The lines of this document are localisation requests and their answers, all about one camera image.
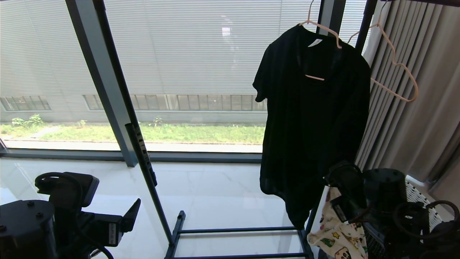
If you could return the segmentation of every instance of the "sidewalk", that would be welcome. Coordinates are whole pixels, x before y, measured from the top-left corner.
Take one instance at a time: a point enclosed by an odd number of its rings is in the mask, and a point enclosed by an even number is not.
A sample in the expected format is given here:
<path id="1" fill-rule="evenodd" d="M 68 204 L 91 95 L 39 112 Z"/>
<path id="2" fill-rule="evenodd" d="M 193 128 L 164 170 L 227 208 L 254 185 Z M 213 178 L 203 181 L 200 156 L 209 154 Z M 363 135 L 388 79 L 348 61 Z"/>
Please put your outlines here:
<path id="1" fill-rule="evenodd" d="M 113 142 L 4 140 L 10 148 L 120 150 Z M 262 145 L 146 143 L 148 151 L 262 153 Z"/>

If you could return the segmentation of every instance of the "cream fabric with cartoon print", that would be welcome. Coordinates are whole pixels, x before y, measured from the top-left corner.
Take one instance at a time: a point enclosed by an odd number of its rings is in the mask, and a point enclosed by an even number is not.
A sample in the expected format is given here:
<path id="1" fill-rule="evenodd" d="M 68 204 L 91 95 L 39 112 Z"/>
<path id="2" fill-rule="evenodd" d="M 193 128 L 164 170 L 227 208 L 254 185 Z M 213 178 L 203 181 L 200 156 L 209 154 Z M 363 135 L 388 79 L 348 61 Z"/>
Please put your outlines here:
<path id="1" fill-rule="evenodd" d="M 308 243 L 320 247 L 336 259 L 367 259 L 368 250 L 363 227 L 359 223 L 342 223 L 331 207 L 329 201 L 339 196 L 337 188 L 329 188 L 322 209 L 320 230 L 308 234 Z"/>

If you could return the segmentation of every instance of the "shirt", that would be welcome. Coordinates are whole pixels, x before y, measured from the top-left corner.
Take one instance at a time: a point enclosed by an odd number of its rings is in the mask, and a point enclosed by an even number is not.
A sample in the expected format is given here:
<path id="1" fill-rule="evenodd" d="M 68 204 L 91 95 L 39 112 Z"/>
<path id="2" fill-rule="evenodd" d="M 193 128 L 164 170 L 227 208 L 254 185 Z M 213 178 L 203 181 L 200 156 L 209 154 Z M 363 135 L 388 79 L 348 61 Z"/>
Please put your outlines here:
<path id="1" fill-rule="evenodd" d="M 267 47 L 253 83 L 268 110 L 260 188 L 285 201 L 299 229 L 321 197 L 322 176 L 355 160 L 366 128 L 370 68 L 359 51 L 339 44 L 296 25 Z"/>

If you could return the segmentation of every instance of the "laundry basket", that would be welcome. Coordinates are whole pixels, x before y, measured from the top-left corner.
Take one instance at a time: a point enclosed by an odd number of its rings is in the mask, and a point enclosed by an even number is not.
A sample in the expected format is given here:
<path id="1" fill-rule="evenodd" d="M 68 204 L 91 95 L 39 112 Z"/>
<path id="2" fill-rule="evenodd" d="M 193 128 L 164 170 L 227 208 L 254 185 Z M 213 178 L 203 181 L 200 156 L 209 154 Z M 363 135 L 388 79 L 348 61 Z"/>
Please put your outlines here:
<path id="1" fill-rule="evenodd" d="M 406 181 L 406 192 L 407 200 L 410 202 L 423 202 L 425 205 L 428 205 L 430 202 L 428 199 L 417 190 L 411 183 Z M 436 225 L 442 222 L 441 217 L 438 215 L 435 209 L 430 209 L 430 230 L 432 230 Z M 392 259 L 388 256 L 385 249 L 376 241 L 366 230 L 366 243 L 369 251 L 369 259 Z"/>

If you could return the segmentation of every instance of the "clothes hanger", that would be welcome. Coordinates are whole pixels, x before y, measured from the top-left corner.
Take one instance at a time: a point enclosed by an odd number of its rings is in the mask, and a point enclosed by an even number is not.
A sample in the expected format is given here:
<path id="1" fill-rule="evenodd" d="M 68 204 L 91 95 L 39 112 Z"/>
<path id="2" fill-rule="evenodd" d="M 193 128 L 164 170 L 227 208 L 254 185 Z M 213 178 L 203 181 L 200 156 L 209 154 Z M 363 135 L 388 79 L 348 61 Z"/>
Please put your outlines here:
<path id="1" fill-rule="evenodd" d="M 340 48 L 340 49 L 341 49 L 342 46 L 339 44 L 339 35 L 337 34 L 337 32 L 335 32 L 335 31 L 329 29 L 329 28 L 326 27 L 326 26 L 323 26 L 323 25 L 321 25 L 321 24 L 315 23 L 315 22 L 313 22 L 312 20 L 310 20 L 311 6 L 313 5 L 313 2 L 314 2 L 314 1 L 315 1 L 315 0 L 311 0 L 310 8 L 308 9 L 308 18 L 307 18 L 307 20 L 304 21 L 303 23 L 299 24 L 299 26 L 303 26 L 304 24 L 312 24 L 312 25 L 315 25 L 316 27 L 319 27 L 319 28 L 321 28 L 321 29 L 324 29 L 324 30 L 330 32 L 332 35 L 335 36 L 335 38 L 336 38 L 336 40 L 337 40 L 337 41 L 336 41 L 336 43 L 337 43 L 337 48 Z M 306 77 L 309 77 L 309 78 L 313 78 L 313 79 L 317 79 L 317 80 L 324 81 L 324 78 L 314 77 L 314 76 L 309 76 L 309 75 L 305 75 L 305 76 L 306 76 Z"/>
<path id="2" fill-rule="evenodd" d="M 392 90 L 390 90 L 388 87 L 384 86 L 383 84 L 377 82 L 375 79 L 371 78 L 371 81 L 376 83 L 378 86 L 382 87 L 383 89 L 385 89 L 386 91 L 388 91 L 390 94 L 396 96 L 397 98 L 405 101 L 405 102 L 413 102 L 415 100 L 417 100 L 417 98 L 419 97 L 419 85 L 417 84 L 417 81 L 415 80 L 414 76 L 412 75 L 412 73 L 410 72 L 409 68 L 406 67 L 406 65 L 402 64 L 402 63 L 396 63 L 395 59 L 396 59 L 396 49 L 395 49 L 395 46 L 393 46 L 393 43 L 391 42 L 390 38 L 388 37 L 388 35 L 385 33 L 385 31 L 383 30 L 383 27 L 382 25 L 380 24 L 380 20 L 382 18 L 382 10 L 383 10 L 383 7 L 385 7 L 386 3 L 388 2 L 388 0 L 385 1 L 385 3 L 383 4 L 382 6 L 382 9 L 380 10 L 380 14 L 379 14 L 379 18 L 377 19 L 377 23 L 370 26 L 370 28 L 373 28 L 373 27 L 378 27 L 380 29 L 380 32 L 382 33 L 383 37 L 385 38 L 386 42 L 388 43 L 388 45 L 390 45 L 391 47 L 391 50 L 393 51 L 393 58 L 391 59 L 391 62 L 393 63 L 393 65 L 395 66 L 401 66 L 406 72 L 407 74 L 409 75 L 410 77 L 410 80 L 412 81 L 412 83 L 414 83 L 414 97 L 412 99 L 406 99 L 402 96 L 400 96 L 399 94 L 393 92 Z M 353 34 L 350 39 L 348 40 L 347 43 L 350 43 L 351 39 L 358 35 L 359 32 Z"/>

